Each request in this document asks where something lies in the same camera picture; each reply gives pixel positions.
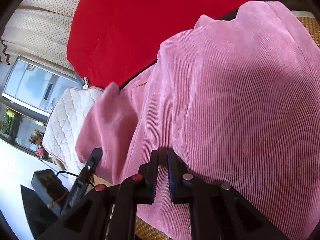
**pink corduroy fabric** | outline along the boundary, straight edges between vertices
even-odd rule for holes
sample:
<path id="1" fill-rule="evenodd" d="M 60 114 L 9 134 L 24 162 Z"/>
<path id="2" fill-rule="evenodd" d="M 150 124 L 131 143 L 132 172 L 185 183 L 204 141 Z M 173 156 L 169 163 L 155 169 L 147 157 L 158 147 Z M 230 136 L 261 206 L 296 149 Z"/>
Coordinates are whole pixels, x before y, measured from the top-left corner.
<path id="1" fill-rule="evenodd" d="M 163 157 L 172 147 L 206 182 L 229 182 L 290 239 L 320 219 L 320 50 L 279 2 L 242 5 L 235 20 L 201 16 L 160 46 L 158 62 L 90 110 L 76 145 L 97 176 L 118 184 L 151 150 L 161 155 L 156 200 L 137 215 L 190 239 L 186 205 L 170 203 Z"/>

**polka dot curtain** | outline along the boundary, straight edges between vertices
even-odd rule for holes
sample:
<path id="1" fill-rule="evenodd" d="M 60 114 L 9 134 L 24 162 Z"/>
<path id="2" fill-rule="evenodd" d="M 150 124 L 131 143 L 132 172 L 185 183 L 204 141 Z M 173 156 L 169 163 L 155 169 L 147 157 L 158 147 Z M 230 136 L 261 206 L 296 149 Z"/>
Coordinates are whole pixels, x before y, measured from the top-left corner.
<path id="1" fill-rule="evenodd" d="M 79 0 L 23 0 L 7 23 L 1 37 L 2 51 L 13 64 L 19 55 L 71 77 L 67 43 Z"/>

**wicker mat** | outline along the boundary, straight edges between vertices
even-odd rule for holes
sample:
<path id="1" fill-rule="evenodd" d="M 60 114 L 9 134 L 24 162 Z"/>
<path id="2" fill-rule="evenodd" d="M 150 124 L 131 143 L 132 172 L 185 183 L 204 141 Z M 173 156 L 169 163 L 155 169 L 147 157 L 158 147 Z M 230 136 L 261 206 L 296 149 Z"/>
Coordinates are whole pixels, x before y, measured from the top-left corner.
<path id="1" fill-rule="evenodd" d="M 320 26 L 316 19 L 309 17 L 297 17 L 303 26 L 308 30 L 318 47 L 320 48 Z M 108 187 L 112 186 L 109 182 L 94 175 L 94 184 L 105 184 Z M 137 217 L 136 220 L 136 235 L 142 240 L 170 240 L 163 232 L 155 229 L 145 221 Z"/>

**quilted pad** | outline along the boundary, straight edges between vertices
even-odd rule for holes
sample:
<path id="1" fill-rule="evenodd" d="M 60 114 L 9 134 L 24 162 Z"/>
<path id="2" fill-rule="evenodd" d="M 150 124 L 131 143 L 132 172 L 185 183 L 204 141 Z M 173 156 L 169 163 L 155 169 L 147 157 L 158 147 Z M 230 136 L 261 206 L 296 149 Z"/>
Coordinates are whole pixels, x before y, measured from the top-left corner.
<path id="1" fill-rule="evenodd" d="M 64 164 L 66 171 L 78 175 L 84 167 L 75 150 L 76 141 L 85 117 L 102 92 L 103 90 L 97 87 L 86 90 L 68 88 L 49 117 L 43 146 Z M 71 184 L 75 179 L 75 176 L 68 176 Z"/>

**pink flower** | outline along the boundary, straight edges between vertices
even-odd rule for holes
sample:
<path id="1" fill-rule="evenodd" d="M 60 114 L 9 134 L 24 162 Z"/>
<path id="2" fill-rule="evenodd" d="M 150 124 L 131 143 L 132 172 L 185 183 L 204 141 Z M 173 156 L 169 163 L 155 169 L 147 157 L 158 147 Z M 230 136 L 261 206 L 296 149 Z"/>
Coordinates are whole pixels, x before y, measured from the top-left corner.
<path id="1" fill-rule="evenodd" d="M 43 148 L 37 149 L 36 155 L 37 155 L 38 157 L 40 157 L 40 158 L 43 158 L 43 156 L 44 156 L 44 149 L 43 149 Z"/>

